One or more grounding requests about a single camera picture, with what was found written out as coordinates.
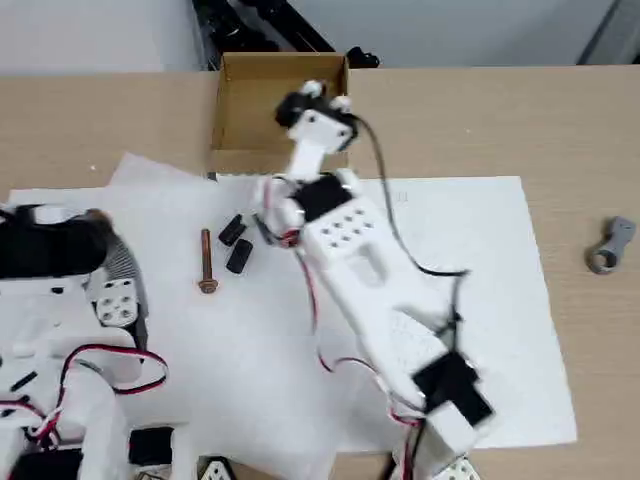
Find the white plastic bracket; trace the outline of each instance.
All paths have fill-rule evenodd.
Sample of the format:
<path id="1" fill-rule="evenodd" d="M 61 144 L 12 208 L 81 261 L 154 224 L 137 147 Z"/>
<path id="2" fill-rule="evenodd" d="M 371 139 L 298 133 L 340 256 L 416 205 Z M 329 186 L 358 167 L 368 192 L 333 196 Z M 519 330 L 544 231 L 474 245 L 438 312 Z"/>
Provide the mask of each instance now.
<path id="1" fill-rule="evenodd" d="M 138 295 L 134 280 L 105 282 L 96 300 L 96 314 L 105 327 L 126 327 L 138 318 Z"/>

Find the cardboard box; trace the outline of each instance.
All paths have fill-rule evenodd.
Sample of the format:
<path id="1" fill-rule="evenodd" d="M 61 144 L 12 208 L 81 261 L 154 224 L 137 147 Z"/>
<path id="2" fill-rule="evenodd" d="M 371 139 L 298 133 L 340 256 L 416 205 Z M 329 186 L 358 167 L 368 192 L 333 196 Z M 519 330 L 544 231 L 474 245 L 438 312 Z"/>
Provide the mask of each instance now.
<path id="1" fill-rule="evenodd" d="M 281 172 L 293 142 L 275 121 L 284 97 L 307 80 L 320 80 L 331 96 L 348 93 L 349 69 L 339 53 L 226 53 L 218 84 L 213 167 L 218 173 Z M 323 168 L 347 165 L 346 153 Z"/>

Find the black cable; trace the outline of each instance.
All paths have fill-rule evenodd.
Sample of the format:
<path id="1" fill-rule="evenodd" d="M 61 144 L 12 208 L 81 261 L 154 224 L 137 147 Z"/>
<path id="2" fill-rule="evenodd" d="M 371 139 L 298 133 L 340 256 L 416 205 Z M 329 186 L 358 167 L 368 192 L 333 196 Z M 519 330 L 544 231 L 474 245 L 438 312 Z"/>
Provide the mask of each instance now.
<path id="1" fill-rule="evenodd" d="M 380 175 L 380 183 L 382 184 L 382 191 L 384 193 L 384 203 L 385 208 L 387 210 L 387 218 L 389 220 L 389 225 L 391 226 L 391 231 L 396 241 L 400 244 L 400 247 L 407 254 L 411 262 L 416 266 L 418 270 L 426 275 L 431 275 L 433 277 L 463 277 L 467 273 L 468 270 L 457 270 L 451 272 L 443 272 L 439 270 L 431 270 L 429 268 L 423 267 L 420 265 L 417 260 L 411 255 L 409 249 L 402 240 L 402 236 L 398 230 L 398 225 L 396 224 L 395 213 L 393 211 L 393 204 L 391 203 L 391 189 L 389 188 L 389 178 L 387 177 L 387 167 L 384 160 L 384 155 L 382 153 L 382 146 L 380 145 L 380 140 L 378 140 L 378 135 L 373 130 L 373 127 L 367 122 L 364 118 L 358 117 L 357 115 L 353 115 L 353 117 L 364 127 L 371 139 L 371 144 L 373 145 L 373 153 L 376 159 L 376 163 L 378 164 L 378 174 Z"/>
<path id="2" fill-rule="evenodd" d="M 371 144 L 373 145 L 373 153 L 376 159 L 376 164 L 378 166 L 378 175 L 380 176 L 380 183 L 382 184 L 382 192 L 384 194 L 384 203 L 385 208 L 387 210 L 387 219 L 389 221 L 389 225 L 391 227 L 391 232 L 393 233 L 394 238 L 400 245 L 400 248 L 407 254 L 411 263 L 415 265 L 415 267 L 420 270 L 425 275 L 431 275 L 433 277 L 453 277 L 453 287 L 451 292 L 451 306 L 449 319 L 447 320 L 446 325 L 444 325 L 440 330 L 435 332 L 437 337 L 441 337 L 447 332 L 452 333 L 451 345 L 449 345 L 450 350 L 456 350 L 458 347 L 458 323 L 462 321 L 462 316 L 458 312 L 458 299 L 460 296 L 460 284 L 462 280 L 470 273 L 469 270 L 454 270 L 454 271 L 440 271 L 440 270 L 432 270 L 430 268 L 424 267 L 418 263 L 418 261 L 413 257 L 409 249 L 407 248 L 404 240 L 402 240 L 402 236 L 400 235 L 400 231 L 398 230 L 398 225 L 396 223 L 395 213 L 393 210 L 393 203 L 391 202 L 391 189 L 389 187 L 389 178 L 387 176 L 387 167 L 384 159 L 384 154 L 382 153 L 382 145 L 380 140 L 378 139 L 378 135 L 375 130 L 371 126 L 369 122 L 367 122 L 364 118 L 358 117 L 357 115 L 353 115 L 353 118 L 360 123 L 367 135 L 371 140 Z"/>

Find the gray metal part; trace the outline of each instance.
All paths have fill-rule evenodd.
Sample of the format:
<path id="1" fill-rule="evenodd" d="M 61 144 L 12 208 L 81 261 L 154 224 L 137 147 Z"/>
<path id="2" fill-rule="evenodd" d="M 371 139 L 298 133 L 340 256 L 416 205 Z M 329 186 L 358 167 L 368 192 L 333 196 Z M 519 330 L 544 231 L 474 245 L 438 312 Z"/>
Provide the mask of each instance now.
<path id="1" fill-rule="evenodd" d="M 591 271 L 599 275 L 614 272 L 635 233 L 636 224 L 631 220 L 624 217 L 611 220 L 607 225 L 604 241 L 587 252 L 587 265 Z"/>

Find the bolt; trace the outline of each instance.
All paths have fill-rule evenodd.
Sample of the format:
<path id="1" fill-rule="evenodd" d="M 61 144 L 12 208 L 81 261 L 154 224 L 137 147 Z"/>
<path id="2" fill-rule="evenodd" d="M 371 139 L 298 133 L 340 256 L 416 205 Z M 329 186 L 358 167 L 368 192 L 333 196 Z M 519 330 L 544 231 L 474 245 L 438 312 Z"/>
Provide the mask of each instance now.
<path id="1" fill-rule="evenodd" d="M 213 293 L 218 288 L 218 281 L 213 278 L 213 268 L 211 266 L 211 232 L 203 229 L 200 232 L 200 242 L 202 243 L 202 280 L 198 282 L 202 293 Z"/>

